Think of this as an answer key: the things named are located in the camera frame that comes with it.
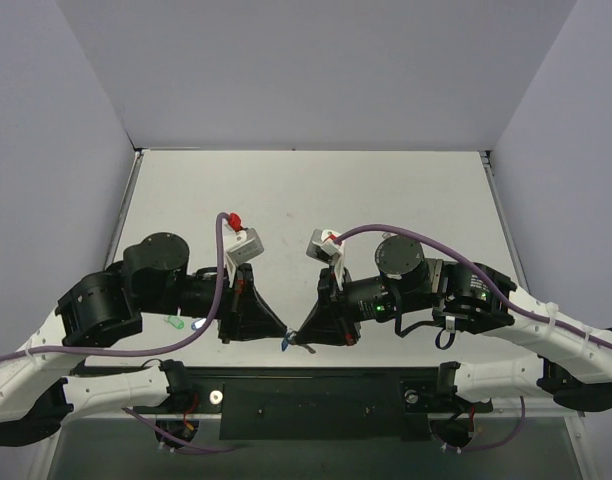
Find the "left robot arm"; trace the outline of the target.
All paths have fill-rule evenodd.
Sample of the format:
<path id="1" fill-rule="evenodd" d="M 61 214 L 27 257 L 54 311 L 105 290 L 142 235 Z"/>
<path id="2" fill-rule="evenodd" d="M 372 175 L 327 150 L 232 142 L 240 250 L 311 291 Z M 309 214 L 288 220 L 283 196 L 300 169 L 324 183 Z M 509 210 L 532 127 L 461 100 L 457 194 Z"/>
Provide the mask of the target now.
<path id="1" fill-rule="evenodd" d="M 190 249 L 172 233 L 152 234 L 128 247 L 119 262 L 89 274 L 57 302 L 21 349 L 0 365 L 0 446 L 44 440 L 70 420 L 129 406 L 188 414 L 201 395 L 182 362 L 162 360 L 135 372 L 74 377 L 84 354 L 33 355 L 30 347 L 56 340 L 62 347 L 108 348 L 142 331 L 144 314 L 207 317 L 218 282 L 207 267 L 188 274 Z"/>

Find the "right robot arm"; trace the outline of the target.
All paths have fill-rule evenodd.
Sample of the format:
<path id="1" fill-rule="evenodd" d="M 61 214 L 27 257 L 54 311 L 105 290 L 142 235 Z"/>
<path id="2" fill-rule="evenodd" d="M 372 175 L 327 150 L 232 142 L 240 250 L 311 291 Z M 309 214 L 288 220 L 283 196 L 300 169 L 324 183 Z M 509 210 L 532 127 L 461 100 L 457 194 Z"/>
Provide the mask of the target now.
<path id="1" fill-rule="evenodd" d="M 573 320 L 486 265 L 428 258 L 420 242 L 405 236 L 378 245 L 374 277 L 351 280 L 342 252 L 331 237 L 309 246 L 308 256 L 327 266 L 314 307 L 287 344 L 352 346 L 365 321 L 392 322 L 400 338 L 436 328 L 435 346 L 442 351 L 461 332 L 483 335 L 528 353 L 488 363 L 442 363 L 432 386 L 439 406 L 527 397 L 582 412 L 612 409 L 612 328 Z"/>

